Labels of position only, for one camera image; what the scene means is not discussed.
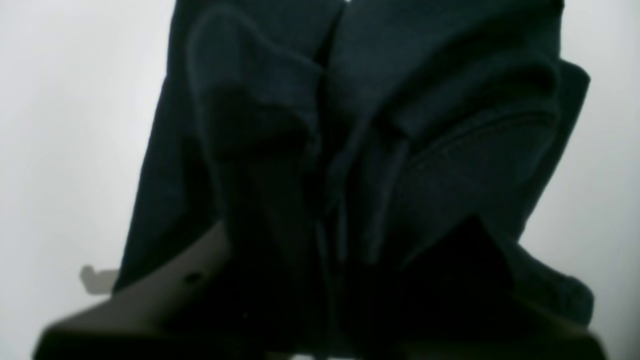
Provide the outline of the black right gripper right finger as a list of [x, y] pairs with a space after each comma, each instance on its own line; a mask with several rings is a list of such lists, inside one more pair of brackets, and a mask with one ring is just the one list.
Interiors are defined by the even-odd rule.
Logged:
[[400, 319], [407, 360], [605, 360], [596, 336], [511, 295], [439, 296]]

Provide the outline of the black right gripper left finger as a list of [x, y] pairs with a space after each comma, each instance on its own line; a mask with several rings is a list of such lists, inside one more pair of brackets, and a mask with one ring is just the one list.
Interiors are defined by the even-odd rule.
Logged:
[[48, 326], [35, 360], [215, 360], [210, 291], [231, 255], [220, 221], [174, 259], [110, 300]]

